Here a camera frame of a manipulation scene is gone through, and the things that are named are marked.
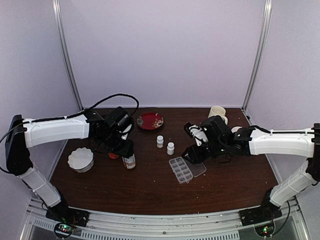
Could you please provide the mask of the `clear plastic pill organizer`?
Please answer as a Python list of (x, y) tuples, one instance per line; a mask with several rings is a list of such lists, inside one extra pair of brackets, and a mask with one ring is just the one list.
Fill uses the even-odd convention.
[(188, 184), (193, 178), (197, 178), (207, 171), (203, 163), (191, 164), (182, 157), (172, 158), (168, 163), (179, 184)]

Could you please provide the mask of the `white pill bottle front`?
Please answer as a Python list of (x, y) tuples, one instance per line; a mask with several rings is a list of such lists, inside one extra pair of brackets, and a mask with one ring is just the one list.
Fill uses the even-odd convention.
[(171, 156), (174, 154), (174, 152), (175, 152), (175, 144), (173, 142), (169, 142), (167, 144), (167, 154)]

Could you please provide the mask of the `grey lid pill bottle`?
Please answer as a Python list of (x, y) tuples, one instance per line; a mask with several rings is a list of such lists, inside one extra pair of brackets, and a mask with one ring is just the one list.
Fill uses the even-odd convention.
[(130, 157), (122, 157), (123, 165), (127, 170), (132, 170), (136, 167), (135, 154)]

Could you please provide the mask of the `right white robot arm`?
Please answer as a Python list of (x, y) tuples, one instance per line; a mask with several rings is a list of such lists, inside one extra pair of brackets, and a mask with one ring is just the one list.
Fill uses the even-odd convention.
[(193, 165), (221, 155), (294, 155), (306, 161), (285, 181), (265, 193), (256, 210), (259, 220), (268, 220), (287, 200), (320, 181), (320, 125), (302, 130), (268, 130), (258, 125), (229, 127), (221, 116), (212, 116), (200, 125), (186, 123), (184, 131), (195, 144), (182, 158)]

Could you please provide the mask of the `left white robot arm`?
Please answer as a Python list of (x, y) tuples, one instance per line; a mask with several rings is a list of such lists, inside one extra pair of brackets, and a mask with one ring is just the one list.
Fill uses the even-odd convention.
[(5, 140), (7, 174), (20, 178), (47, 205), (61, 222), (72, 218), (72, 211), (63, 195), (42, 175), (30, 159), (30, 148), (38, 145), (72, 139), (92, 138), (102, 143), (108, 152), (129, 159), (134, 156), (134, 143), (128, 134), (134, 128), (134, 119), (122, 107), (107, 116), (93, 109), (74, 115), (43, 119), (12, 118)]

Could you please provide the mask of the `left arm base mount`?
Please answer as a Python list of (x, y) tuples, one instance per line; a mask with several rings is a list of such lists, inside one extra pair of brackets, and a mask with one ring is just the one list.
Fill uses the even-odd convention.
[(57, 205), (51, 207), (42, 201), (46, 207), (45, 217), (71, 226), (86, 227), (90, 213), (86, 210), (70, 208), (63, 194), (59, 190), (58, 193), (60, 202)]

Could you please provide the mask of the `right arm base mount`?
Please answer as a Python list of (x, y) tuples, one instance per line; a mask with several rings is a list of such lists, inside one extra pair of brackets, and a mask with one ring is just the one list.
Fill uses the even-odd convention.
[(266, 191), (260, 206), (239, 211), (240, 220), (243, 226), (272, 221), (282, 216), (280, 207), (270, 202), (271, 191), (271, 188)]

